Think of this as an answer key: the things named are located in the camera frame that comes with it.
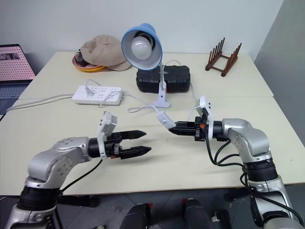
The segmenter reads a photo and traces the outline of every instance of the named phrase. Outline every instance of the beige cap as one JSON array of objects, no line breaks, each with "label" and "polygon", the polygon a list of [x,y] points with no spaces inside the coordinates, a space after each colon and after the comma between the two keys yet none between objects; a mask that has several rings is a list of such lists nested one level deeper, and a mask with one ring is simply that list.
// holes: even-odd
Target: beige cap
[{"label": "beige cap", "polygon": [[97,66],[106,66],[112,70],[124,71],[130,67],[126,61],[121,42],[109,35],[99,35],[81,47],[84,60]]}]

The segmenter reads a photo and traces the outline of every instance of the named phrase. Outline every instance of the white power strip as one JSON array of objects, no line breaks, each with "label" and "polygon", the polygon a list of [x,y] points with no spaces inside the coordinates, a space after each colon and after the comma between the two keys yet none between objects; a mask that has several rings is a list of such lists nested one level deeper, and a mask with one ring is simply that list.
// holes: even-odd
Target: white power strip
[{"label": "white power strip", "polygon": [[82,85],[74,93],[72,100],[78,104],[101,104],[108,97],[103,102],[103,105],[118,106],[121,103],[123,92],[120,87],[88,86],[88,88],[94,92],[94,95],[87,95],[85,86]]}]

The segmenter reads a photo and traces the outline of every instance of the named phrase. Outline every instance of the table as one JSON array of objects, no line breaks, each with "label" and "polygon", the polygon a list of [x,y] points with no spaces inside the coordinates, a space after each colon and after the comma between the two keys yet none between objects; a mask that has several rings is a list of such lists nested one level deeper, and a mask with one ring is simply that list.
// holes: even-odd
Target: table
[{"label": "table", "polygon": [[[18,100],[17,104],[34,101]],[[191,97],[170,95],[172,106],[164,109],[174,121],[186,120],[194,104]],[[285,184],[305,182],[305,149],[272,97],[211,97],[216,120],[243,118],[263,130],[278,173]],[[208,158],[205,143],[177,136],[165,129],[152,109],[135,114],[125,110],[140,105],[127,97],[120,106],[98,108],[78,105],[71,99],[13,110],[0,122],[0,194],[19,195],[27,175],[27,163],[56,141],[71,136],[95,137],[105,110],[118,117],[115,131],[139,129],[147,133],[122,146],[151,146],[141,157],[104,161],[92,174],[66,190],[66,195],[126,193],[154,190],[241,186],[240,167],[217,167]],[[212,151],[223,143],[211,141]],[[222,156],[236,153],[229,145]],[[98,158],[77,165],[63,186],[94,167]]]},{"label": "table", "polygon": [[[97,73],[84,73],[71,63],[73,52],[57,52],[37,75],[36,79],[22,93],[20,99],[47,98],[57,94],[74,93],[87,79],[94,79],[104,86],[121,87],[124,90],[150,99],[151,94],[140,92],[136,86],[137,69],[124,72],[101,70]],[[268,85],[255,67],[248,54],[239,54],[238,60],[225,77],[214,69],[205,70],[208,54],[165,53],[163,62],[178,60],[190,68],[191,82],[195,93],[209,97],[270,97]],[[224,68],[226,59],[220,58],[216,67]],[[191,97],[191,92],[176,94],[177,97]]]}]

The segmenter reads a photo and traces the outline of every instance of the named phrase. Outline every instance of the light bulb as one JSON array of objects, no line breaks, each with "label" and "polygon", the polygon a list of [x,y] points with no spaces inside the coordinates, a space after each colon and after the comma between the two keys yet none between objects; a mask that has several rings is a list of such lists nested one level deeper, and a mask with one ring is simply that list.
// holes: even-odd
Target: light bulb
[{"label": "light bulb", "polygon": [[135,37],[132,41],[132,53],[136,58],[146,60],[152,54],[152,45],[145,37]]}]

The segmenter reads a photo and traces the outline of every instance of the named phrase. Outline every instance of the pink screen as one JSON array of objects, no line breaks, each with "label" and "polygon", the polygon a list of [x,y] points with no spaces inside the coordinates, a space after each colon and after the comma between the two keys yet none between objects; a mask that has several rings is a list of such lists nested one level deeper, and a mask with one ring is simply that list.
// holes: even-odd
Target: pink screen
[{"label": "pink screen", "polygon": [[32,80],[35,74],[18,46],[0,47],[0,81]]}]

